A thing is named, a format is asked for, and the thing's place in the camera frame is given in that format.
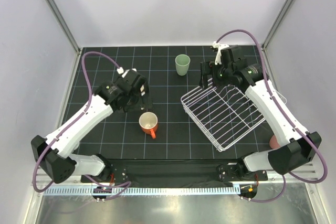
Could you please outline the orange mug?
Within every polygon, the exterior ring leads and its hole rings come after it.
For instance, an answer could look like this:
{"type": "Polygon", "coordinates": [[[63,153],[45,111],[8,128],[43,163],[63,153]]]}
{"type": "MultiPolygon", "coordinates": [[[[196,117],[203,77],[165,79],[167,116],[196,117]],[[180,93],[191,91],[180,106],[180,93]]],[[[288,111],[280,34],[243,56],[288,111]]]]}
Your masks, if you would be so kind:
{"type": "Polygon", "coordinates": [[[139,125],[144,133],[150,135],[153,139],[156,138],[158,117],[153,112],[143,113],[139,118],[139,125]]]}

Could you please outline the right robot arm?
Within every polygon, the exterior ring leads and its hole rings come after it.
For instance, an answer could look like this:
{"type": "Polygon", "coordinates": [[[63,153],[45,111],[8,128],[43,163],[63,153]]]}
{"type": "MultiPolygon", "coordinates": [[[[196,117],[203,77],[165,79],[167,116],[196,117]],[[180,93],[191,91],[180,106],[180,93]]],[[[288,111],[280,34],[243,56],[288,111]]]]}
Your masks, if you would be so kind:
{"type": "Polygon", "coordinates": [[[280,175],[292,174],[294,169],[312,161],[315,156],[320,158],[323,167],[318,181],[325,179],[328,168],[318,150],[322,142],[320,134],[309,132],[281,101],[267,76],[264,63],[248,65],[243,59],[202,62],[200,87],[203,89],[208,87],[208,77],[212,78],[214,86],[231,84],[249,98],[266,119],[279,145],[270,151],[245,156],[242,164],[236,167],[240,179],[249,180],[262,169],[272,169],[280,175]]]}

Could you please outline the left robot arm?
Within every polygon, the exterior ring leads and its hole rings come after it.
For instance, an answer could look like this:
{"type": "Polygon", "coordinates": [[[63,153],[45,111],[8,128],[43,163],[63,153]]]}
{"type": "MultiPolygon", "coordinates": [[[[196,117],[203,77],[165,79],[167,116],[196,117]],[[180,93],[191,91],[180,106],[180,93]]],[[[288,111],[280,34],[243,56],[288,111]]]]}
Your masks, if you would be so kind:
{"type": "Polygon", "coordinates": [[[88,175],[106,182],[112,174],[112,164],[106,158],[101,154],[86,156],[73,151],[95,126],[113,113],[152,107],[147,78],[134,69],[127,70],[115,81],[103,82],[60,128],[45,137],[35,136],[31,141],[34,158],[56,184],[72,175],[88,175]]]}

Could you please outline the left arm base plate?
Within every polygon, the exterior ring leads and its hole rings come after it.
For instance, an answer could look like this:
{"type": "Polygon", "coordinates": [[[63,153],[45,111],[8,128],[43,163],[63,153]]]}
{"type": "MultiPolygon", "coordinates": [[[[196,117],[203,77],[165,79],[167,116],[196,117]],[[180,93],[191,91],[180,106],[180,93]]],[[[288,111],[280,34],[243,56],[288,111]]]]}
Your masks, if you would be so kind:
{"type": "Polygon", "coordinates": [[[127,182],[129,180],[127,167],[124,165],[112,165],[110,177],[111,184],[121,184],[127,182]]]}

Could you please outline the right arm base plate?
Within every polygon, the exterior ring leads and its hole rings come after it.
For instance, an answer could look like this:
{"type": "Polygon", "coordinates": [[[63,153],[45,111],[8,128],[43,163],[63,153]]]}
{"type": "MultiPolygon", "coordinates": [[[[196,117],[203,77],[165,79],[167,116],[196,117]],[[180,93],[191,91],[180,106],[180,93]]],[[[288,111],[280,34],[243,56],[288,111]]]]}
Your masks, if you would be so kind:
{"type": "Polygon", "coordinates": [[[239,181],[236,164],[221,164],[217,167],[219,180],[222,182],[239,181]]]}

